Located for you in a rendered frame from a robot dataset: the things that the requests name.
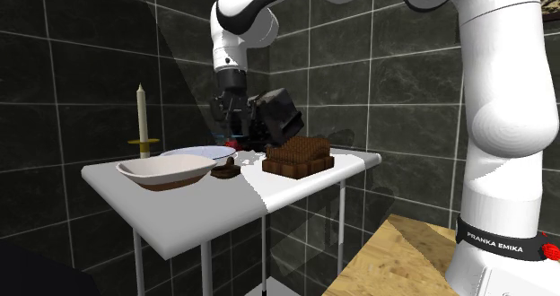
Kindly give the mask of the white table with metal legs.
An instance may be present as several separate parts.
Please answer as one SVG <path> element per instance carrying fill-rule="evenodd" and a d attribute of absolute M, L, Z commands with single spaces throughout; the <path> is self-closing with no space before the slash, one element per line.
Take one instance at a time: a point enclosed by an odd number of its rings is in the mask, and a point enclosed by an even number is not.
<path fill-rule="evenodd" d="M 287 205 L 381 163 L 378 153 L 332 149 L 331 169 L 291 179 L 262 170 L 263 156 L 239 152 L 241 173 L 232 179 L 205 176 L 174 190 L 147 190 L 118 172 L 114 162 L 85 166 L 83 179 L 165 260 L 201 248 L 202 291 L 213 295 L 212 239 L 262 219 Z"/>

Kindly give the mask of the cream candle in yellow holder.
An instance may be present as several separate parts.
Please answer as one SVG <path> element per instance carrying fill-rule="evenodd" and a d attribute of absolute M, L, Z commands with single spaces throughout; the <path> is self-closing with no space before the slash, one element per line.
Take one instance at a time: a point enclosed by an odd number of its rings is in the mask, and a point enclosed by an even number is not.
<path fill-rule="evenodd" d="M 159 139 L 148 137 L 148 125 L 147 125 L 147 111 L 145 102 L 145 91 L 142 84 L 138 85 L 136 91 L 136 105 L 137 105 L 137 115 L 138 115 L 138 130 L 139 138 L 135 140 L 129 140 L 129 144 L 137 144 L 139 147 L 140 158 L 150 157 L 150 144 L 158 143 Z"/>

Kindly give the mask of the white plate with blue rim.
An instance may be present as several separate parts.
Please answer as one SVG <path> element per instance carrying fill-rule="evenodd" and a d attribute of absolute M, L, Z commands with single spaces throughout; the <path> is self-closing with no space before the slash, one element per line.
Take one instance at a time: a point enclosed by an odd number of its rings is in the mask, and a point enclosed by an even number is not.
<path fill-rule="evenodd" d="M 208 159 L 215 160 L 218 166 L 224 165 L 229 158 L 236 159 L 238 155 L 237 151 L 234 148 L 228 146 L 201 145 L 170 150 L 167 152 L 163 152 L 162 156 L 176 154 L 203 156 Z"/>

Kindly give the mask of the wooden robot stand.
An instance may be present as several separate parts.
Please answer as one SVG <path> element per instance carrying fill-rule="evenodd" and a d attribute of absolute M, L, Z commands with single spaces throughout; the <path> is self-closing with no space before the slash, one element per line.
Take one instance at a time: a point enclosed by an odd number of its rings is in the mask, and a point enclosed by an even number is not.
<path fill-rule="evenodd" d="M 459 296 L 447 283 L 455 231 L 390 215 L 322 296 Z"/>

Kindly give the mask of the small dark brown object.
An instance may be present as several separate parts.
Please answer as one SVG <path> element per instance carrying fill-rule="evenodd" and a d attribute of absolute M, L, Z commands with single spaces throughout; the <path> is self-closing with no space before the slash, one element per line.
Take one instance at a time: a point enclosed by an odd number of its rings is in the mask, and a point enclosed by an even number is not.
<path fill-rule="evenodd" d="M 241 167 L 236 165 L 233 157 L 228 157 L 226 163 L 212 168 L 211 175 L 215 178 L 229 179 L 241 174 Z"/>

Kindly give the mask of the black box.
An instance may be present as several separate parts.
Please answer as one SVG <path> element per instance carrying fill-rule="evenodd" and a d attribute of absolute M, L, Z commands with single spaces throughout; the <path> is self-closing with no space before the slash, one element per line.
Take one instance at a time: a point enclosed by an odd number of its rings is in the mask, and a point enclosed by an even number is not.
<path fill-rule="evenodd" d="M 249 105 L 251 121 L 246 146 L 250 150 L 263 152 L 267 146 L 280 146 L 304 127 L 302 113 L 286 88 L 250 97 Z"/>

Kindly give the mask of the white bowl with brown base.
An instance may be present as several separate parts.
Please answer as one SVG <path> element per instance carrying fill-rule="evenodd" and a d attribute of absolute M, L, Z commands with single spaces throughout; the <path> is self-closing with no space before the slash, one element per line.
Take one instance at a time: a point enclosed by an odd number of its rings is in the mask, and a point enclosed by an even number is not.
<path fill-rule="evenodd" d="M 140 187 L 158 192 L 197 183 L 216 164 L 203 156 L 176 154 L 122 161 L 116 169 Z"/>

